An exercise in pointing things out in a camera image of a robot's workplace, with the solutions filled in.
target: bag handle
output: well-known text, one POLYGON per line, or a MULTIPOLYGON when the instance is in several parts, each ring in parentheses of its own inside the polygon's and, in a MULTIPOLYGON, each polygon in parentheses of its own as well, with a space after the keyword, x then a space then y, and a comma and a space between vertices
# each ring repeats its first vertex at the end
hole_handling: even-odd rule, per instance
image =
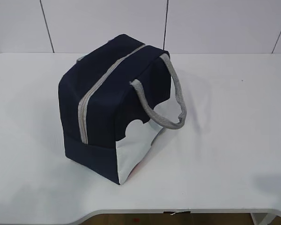
POLYGON ((181 127, 183 127, 183 125, 185 124, 185 119, 186 119, 186 114, 187 114, 185 102, 183 100, 182 89, 181 89, 180 81, 179 81, 176 71, 170 61, 169 56, 167 54, 162 54, 160 56, 160 58, 164 61, 165 65, 173 79, 174 86, 175 86, 176 101, 178 102, 178 104, 181 107, 181 113, 178 116, 178 119, 179 119, 178 123, 174 123, 174 122, 170 121, 169 119, 159 115, 153 109, 151 109, 151 107, 148 105, 148 102, 146 100, 144 88, 139 80, 135 79, 133 82, 130 82, 130 84, 135 89, 136 94, 138 95, 138 97, 140 99, 140 103, 141 103, 142 107, 144 108, 145 112, 154 122, 156 122, 163 128, 177 130, 177 129, 180 129, 181 127))

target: insulated bag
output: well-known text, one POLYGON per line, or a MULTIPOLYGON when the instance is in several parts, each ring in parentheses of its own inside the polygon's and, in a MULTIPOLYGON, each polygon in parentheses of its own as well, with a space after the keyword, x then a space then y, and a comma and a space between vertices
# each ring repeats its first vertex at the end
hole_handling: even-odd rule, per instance
POLYGON ((123 184, 156 137, 180 129, 186 106, 169 56, 119 35, 78 60, 58 90, 66 157, 123 184), (177 122, 167 119, 170 97, 181 108, 177 122))

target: white bag panel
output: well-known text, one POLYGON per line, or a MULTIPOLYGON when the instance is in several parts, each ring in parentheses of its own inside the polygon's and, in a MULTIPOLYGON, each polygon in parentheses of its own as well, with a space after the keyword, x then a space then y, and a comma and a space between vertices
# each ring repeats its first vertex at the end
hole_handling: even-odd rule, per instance
POLYGON ((152 120, 145 124, 141 120, 133 120, 128 124, 126 137, 116 142, 120 184, 126 181, 131 170, 145 157, 161 128, 152 120))
MULTIPOLYGON (((181 109, 175 99, 175 88, 171 81, 170 98, 156 105, 154 111, 158 114, 177 122, 181 109)), ((150 150, 151 143, 162 129, 153 120, 143 124, 141 120, 131 121, 125 133, 125 138, 116 142, 118 160, 118 179, 123 184, 131 170, 145 157, 150 150)))

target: table leg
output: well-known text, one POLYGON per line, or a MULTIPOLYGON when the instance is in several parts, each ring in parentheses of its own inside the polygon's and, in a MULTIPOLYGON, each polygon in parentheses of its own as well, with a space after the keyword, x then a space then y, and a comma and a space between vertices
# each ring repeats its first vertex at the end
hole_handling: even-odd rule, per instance
POLYGON ((251 213, 254 225, 268 225, 276 215, 272 213, 251 213))

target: navy fabric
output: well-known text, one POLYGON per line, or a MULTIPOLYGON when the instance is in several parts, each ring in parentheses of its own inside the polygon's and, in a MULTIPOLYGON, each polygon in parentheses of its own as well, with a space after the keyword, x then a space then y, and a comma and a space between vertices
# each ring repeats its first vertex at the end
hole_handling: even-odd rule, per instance
POLYGON ((133 120, 149 121, 135 90, 142 84, 151 108, 170 97, 170 74, 159 58, 167 51, 145 46, 122 61, 91 96, 86 125, 88 144, 81 141, 78 104, 118 59, 143 43, 120 35, 76 63, 59 83, 59 109, 66 156, 118 184, 116 141, 125 137, 133 120))
MULTIPOLYGON (((152 46, 146 46, 140 49, 125 59, 94 93, 88 104, 88 109, 91 110, 88 110, 87 113, 87 128, 90 144, 107 148, 115 147, 115 141, 119 141, 118 132, 125 134, 126 130, 125 127, 121 127, 122 130, 119 130, 117 127, 116 130, 116 123, 123 122, 126 124, 126 122, 115 122, 115 116, 121 105, 122 98, 126 95, 127 91, 132 88, 130 82, 139 77, 142 72, 145 72, 143 76, 155 76, 150 73, 151 64, 163 53, 165 53, 165 51, 152 46)), ((164 99, 160 99, 155 105, 162 101, 164 101, 164 99)), ((143 109, 139 112, 140 115, 145 113, 143 109)), ((125 120, 125 117, 131 112, 125 111, 123 113, 124 115, 122 118, 125 120)))
POLYGON ((119 184, 117 155, 114 149, 92 146, 64 133, 66 157, 119 184))
POLYGON ((85 56, 62 77, 59 82, 60 117, 63 129, 74 139, 81 139, 79 101, 112 64, 142 45, 142 42, 127 35, 119 35, 85 56))

